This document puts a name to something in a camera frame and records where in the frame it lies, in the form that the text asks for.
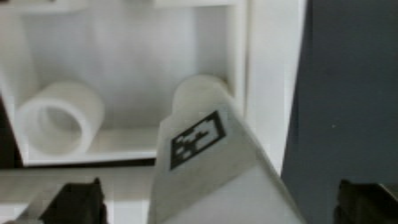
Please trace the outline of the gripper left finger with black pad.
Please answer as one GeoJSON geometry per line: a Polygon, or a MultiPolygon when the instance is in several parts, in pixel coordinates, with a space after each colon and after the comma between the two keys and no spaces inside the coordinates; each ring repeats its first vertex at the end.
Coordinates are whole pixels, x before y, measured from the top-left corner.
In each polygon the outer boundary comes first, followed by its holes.
{"type": "Polygon", "coordinates": [[[69,182],[36,196],[16,224],[109,224],[101,181],[69,182]]]}

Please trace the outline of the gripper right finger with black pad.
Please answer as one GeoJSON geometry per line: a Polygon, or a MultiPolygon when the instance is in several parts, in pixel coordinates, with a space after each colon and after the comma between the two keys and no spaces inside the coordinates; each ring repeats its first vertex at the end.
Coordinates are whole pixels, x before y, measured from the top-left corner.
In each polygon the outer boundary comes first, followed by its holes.
{"type": "Polygon", "coordinates": [[[398,224],[398,184],[341,180],[332,224],[398,224]]]}

